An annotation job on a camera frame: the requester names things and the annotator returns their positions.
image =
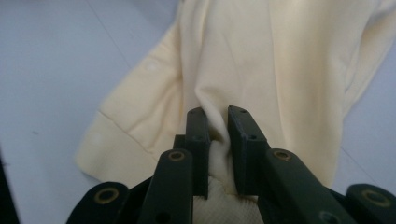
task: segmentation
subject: cloth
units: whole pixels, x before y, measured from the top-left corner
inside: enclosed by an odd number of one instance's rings
[[[343,118],[396,35],[394,0],[185,0],[163,40],[105,99],[78,166],[129,187],[201,106],[213,138],[209,200],[195,223],[260,223],[254,200],[236,196],[227,107],[248,110],[271,147],[297,154],[329,187]]]

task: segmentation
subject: screw hole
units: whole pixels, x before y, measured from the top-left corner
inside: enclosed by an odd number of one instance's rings
[[[184,153],[180,151],[174,151],[169,153],[169,160],[171,161],[182,161],[184,160]]]
[[[171,220],[171,215],[168,213],[160,213],[155,217],[157,223],[168,223]]]
[[[362,191],[361,194],[367,201],[369,201],[370,203],[373,203],[377,206],[390,207],[390,205],[391,205],[391,202],[387,197],[385,197],[383,194],[375,192],[371,189],[366,189],[366,190]]]
[[[95,196],[94,200],[99,204],[111,203],[119,197],[119,191],[115,188],[105,188],[99,190]]]
[[[335,216],[333,213],[326,212],[326,211],[321,211],[319,213],[319,217],[322,221],[329,223],[329,224],[338,224],[340,223],[340,220],[338,219],[337,216]]]
[[[285,151],[275,151],[274,156],[282,161],[289,161],[291,160],[291,155]]]

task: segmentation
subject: black plastic part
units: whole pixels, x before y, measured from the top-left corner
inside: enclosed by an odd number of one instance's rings
[[[232,105],[228,107],[228,133],[236,189],[240,195],[258,195],[259,161],[270,149],[267,139],[246,109]]]
[[[106,182],[97,185],[84,195],[67,223],[119,223],[128,195],[128,188],[120,183]]]
[[[257,206],[259,207],[260,214],[262,215],[262,221],[264,221],[265,224],[288,223],[278,204],[275,204],[275,201],[259,197]]]
[[[177,135],[176,143],[180,142],[180,140],[177,140],[178,138],[181,139],[181,136]],[[193,194],[195,196],[204,196],[207,199],[210,136],[207,117],[201,107],[195,108],[187,114],[185,147],[183,148],[187,149],[194,157]]]
[[[396,197],[373,185],[350,186],[346,192],[346,209],[359,223],[396,223]]]
[[[184,149],[164,152],[137,223],[192,222],[192,156]]]
[[[346,196],[344,196],[332,189],[328,189],[328,188],[325,188],[325,189],[330,192],[330,194],[334,197],[335,200],[337,200],[337,202],[339,202],[344,208],[346,207]]]
[[[186,135],[185,134],[175,135],[174,145],[172,148],[186,148]]]
[[[150,183],[151,177],[129,190],[128,200],[122,209],[117,224],[137,223]]]
[[[0,164],[0,223],[19,223],[1,158]]]
[[[284,149],[267,150],[261,165],[267,185],[263,187],[271,189],[288,220],[306,224],[356,223],[293,153]]]

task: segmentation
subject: white surface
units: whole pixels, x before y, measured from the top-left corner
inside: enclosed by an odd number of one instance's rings
[[[177,0],[0,0],[0,144],[22,223],[65,223],[98,182],[74,156],[100,102],[161,39]],[[345,120],[333,188],[396,194],[396,46]]]

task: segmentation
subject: white towel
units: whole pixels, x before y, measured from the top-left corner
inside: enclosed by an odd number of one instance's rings
[[[105,99],[78,166],[129,187],[201,106],[214,140],[209,200],[195,223],[260,223],[254,201],[235,196],[227,107],[248,110],[271,147],[297,154],[330,186],[343,118],[396,36],[396,1],[185,0],[161,43]]]

